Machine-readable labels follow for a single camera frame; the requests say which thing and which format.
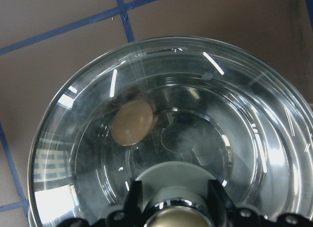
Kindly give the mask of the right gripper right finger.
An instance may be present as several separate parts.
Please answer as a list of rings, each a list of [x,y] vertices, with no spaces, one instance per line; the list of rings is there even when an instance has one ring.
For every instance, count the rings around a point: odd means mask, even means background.
[[[275,221],[248,207],[237,207],[217,180],[207,182],[208,213],[216,227],[311,227],[312,220],[295,213],[283,213]]]

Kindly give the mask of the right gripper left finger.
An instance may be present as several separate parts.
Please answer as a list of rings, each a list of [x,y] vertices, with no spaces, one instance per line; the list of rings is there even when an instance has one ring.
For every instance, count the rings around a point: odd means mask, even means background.
[[[142,213],[141,204],[142,181],[134,181],[122,209],[111,212],[92,225],[82,218],[69,218],[58,224],[58,227],[135,227]]]

